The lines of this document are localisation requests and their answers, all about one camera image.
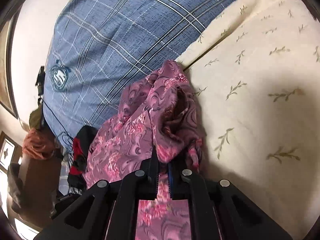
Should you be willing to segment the brown wooden furniture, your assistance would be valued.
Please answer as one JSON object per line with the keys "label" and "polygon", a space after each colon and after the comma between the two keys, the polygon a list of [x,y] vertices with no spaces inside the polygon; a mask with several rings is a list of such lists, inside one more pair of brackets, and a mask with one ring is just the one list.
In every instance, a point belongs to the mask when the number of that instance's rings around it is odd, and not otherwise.
{"label": "brown wooden furniture", "polygon": [[8,207],[26,222],[38,227],[51,223],[52,192],[58,189],[61,160],[37,160],[26,155],[8,168]]}

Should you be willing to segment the red black garment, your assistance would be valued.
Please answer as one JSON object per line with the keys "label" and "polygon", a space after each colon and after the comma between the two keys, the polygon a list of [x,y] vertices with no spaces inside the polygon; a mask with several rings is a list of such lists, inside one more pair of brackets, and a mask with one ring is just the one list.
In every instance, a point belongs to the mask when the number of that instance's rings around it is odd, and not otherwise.
{"label": "red black garment", "polygon": [[70,187],[80,191],[86,190],[86,181],[83,174],[87,167],[89,148],[98,130],[92,126],[83,126],[73,139],[73,162],[68,174]]}

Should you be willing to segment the blue plaid blanket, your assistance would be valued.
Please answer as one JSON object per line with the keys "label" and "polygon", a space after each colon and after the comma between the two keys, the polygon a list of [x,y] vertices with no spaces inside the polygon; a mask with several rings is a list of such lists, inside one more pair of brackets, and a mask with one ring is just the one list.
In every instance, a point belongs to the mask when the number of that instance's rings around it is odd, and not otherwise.
{"label": "blue plaid blanket", "polygon": [[118,111],[125,86],[178,58],[235,0],[70,0],[46,62],[44,117],[72,149]]}

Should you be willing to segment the purple floral cloth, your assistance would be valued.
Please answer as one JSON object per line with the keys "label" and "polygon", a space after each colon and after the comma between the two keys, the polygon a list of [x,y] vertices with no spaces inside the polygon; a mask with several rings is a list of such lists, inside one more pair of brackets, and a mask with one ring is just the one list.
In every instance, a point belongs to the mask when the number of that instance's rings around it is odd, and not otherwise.
{"label": "purple floral cloth", "polygon": [[[187,166],[199,170],[202,137],[193,91],[171,60],[123,90],[118,113],[102,124],[90,145],[87,187],[123,179],[152,152],[163,164],[185,153]],[[188,203],[170,198],[166,171],[160,172],[157,198],[139,202],[136,239],[191,239]]]}

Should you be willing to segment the black device on blanket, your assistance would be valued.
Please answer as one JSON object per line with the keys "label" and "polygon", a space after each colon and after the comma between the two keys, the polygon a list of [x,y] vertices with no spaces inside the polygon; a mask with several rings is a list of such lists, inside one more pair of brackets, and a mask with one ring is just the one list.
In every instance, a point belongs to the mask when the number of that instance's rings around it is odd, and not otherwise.
{"label": "black device on blanket", "polygon": [[44,66],[41,66],[35,83],[35,86],[37,87],[38,96],[42,96],[44,93],[45,76],[46,74],[44,71]]}

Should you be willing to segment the olive green cloth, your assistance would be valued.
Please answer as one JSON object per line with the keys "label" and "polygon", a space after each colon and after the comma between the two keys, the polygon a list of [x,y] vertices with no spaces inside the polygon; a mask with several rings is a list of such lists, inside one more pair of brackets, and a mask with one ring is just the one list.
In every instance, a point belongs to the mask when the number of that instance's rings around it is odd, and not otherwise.
{"label": "olive green cloth", "polygon": [[29,116],[30,129],[41,130],[45,126],[45,119],[43,114],[43,104],[39,104],[37,109],[31,112]]}

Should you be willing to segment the cream leaf-print pillow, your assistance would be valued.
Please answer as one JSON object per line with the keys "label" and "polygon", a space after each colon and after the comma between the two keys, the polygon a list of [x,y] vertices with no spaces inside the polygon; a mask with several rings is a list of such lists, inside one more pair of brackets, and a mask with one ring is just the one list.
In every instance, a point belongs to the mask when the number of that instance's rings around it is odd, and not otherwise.
{"label": "cream leaf-print pillow", "polygon": [[201,107],[207,176],[303,239],[319,217],[319,22],[301,0],[236,0],[177,61]]}

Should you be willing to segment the orange crumpled cloth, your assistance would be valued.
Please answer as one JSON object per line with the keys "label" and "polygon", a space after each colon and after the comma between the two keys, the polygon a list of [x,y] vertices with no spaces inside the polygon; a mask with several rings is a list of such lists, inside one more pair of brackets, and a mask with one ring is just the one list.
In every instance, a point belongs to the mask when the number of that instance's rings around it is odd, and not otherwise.
{"label": "orange crumpled cloth", "polygon": [[54,155],[55,136],[49,129],[32,128],[25,136],[22,154],[37,160],[47,160]]}

